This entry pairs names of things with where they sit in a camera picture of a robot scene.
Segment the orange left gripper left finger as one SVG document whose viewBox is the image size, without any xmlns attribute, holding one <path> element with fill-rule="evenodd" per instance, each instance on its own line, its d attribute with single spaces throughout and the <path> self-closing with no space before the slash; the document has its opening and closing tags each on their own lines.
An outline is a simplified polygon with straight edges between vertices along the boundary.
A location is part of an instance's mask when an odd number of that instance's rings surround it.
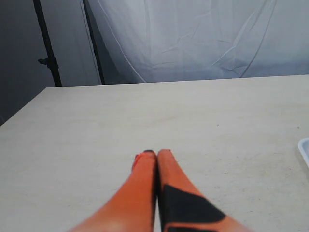
<svg viewBox="0 0 309 232">
<path fill-rule="evenodd" d="M 152 150 L 135 156 L 118 191 L 72 232 L 152 232 L 155 223 L 157 159 Z"/>
</svg>

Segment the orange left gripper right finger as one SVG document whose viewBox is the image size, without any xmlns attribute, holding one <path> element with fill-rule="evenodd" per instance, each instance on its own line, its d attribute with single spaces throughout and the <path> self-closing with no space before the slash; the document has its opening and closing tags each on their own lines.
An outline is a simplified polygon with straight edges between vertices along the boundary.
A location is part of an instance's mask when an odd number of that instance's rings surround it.
<svg viewBox="0 0 309 232">
<path fill-rule="evenodd" d="M 157 154 L 158 204 L 163 232 L 250 232 L 214 206 L 189 180 L 173 153 Z"/>
</svg>

